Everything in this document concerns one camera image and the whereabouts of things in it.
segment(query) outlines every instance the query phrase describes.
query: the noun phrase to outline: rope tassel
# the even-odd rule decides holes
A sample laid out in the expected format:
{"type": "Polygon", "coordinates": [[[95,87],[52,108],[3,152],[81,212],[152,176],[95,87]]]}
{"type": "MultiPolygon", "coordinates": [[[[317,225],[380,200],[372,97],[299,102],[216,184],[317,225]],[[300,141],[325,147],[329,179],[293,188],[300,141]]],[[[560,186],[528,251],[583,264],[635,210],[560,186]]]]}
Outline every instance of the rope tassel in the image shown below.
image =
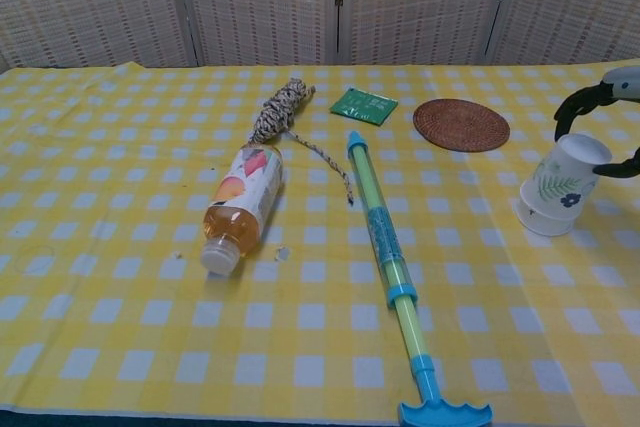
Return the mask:
{"type": "Polygon", "coordinates": [[[314,86],[307,87],[302,80],[291,79],[287,85],[278,90],[273,97],[263,104],[262,111],[253,125],[249,143],[263,144],[273,139],[276,135],[287,132],[297,142],[316,152],[329,164],[329,167],[340,174],[347,189],[347,200],[350,205],[353,205],[353,192],[347,173],[324,150],[304,140],[291,130],[293,117],[300,108],[300,104],[309,100],[315,91],[316,88],[314,86]]]}

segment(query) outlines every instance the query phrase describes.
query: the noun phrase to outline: table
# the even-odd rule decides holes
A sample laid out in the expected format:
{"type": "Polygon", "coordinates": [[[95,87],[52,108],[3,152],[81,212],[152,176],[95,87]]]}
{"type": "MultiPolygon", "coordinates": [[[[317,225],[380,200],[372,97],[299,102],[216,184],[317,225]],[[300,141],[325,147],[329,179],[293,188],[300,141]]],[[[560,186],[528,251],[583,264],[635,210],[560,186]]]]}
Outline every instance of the table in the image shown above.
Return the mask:
{"type": "MultiPolygon", "coordinates": [[[[294,76],[317,88],[301,136],[349,170],[348,132],[369,142],[445,397],[490,402],[498,425],[634,424],[639,181],[603,179],[560,238],[512,212],[552,147],[557,106],[630,63],[5,72],[0,404],[389,423],[399,401],[418,401],[361,204],[313,152],[283,136],[286,185],[264,243],[228,280],[199,266],[208,199],[294,76]],[[381,127],[330,115],[350,86],[399,105],[381,127]],[[498,111],[510,141],[479,154],[429,144],[412,114],[438,97],[498,111]],[[280,246],[287,260],[274,260],[280,246]]],[[[619,102],[574,131],[621,161],[638,127],[638,106],[619,102]]]]}

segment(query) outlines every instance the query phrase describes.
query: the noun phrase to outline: floral pattern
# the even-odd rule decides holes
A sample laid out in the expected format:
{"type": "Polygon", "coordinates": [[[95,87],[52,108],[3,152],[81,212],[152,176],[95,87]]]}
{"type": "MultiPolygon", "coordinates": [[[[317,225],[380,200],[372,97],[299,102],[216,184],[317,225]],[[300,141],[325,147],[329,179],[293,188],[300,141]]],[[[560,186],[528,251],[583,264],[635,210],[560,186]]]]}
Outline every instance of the floral pattern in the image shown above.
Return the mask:
{"type": "Polygon", "coordinates": [[[580,194],[567,194],[560,199],[560,202],[568,209],[580,203],[581,198],[582,196],[580,194]]]}
{"type": "Polygon", "coordinates": [[[541,175],[538,177],[538,194],[545,202],[571,195],[580,186],[580,179],[541,175]]]}

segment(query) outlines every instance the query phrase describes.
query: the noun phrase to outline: small debris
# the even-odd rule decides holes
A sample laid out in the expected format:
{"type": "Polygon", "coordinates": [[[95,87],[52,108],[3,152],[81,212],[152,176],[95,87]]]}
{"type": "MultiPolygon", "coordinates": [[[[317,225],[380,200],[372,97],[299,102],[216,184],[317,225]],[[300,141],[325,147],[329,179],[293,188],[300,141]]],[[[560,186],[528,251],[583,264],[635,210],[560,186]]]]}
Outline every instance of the small debris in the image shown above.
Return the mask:
{"type": "Polygon", "coordinates": [[[290,254],[291,254],[291,251],[284,245],[281,245],[276,249],[276,255],[273,258],[273,260],[275,260],[276,262],[280,260],[287,260],[290,254]]]}

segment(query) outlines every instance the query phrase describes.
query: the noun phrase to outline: green tube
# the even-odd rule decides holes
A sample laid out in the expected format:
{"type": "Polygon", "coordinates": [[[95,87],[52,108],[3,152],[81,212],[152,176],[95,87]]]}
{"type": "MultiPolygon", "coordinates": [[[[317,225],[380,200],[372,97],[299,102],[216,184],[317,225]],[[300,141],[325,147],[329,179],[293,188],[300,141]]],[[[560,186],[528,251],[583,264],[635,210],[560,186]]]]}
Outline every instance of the green tube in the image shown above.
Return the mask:
{"type": "MultiPolygon", "coordinates": [[[[364,141],[351,145],[349,154],[355,167],[358,185],[365,204],[365,212],[371,212],[380,207],[386,210],[386,204],[364,141]]],[[[388,289],[402,284],[411,284],[411,278],[402,257],[386,260],[380,267],[388,289]]],[[[393,304],[409,357],[427,354],[427,346],[420,330],[420,322],[411,296],[408,294],[400,295],[394,299],[393,304]]]]}

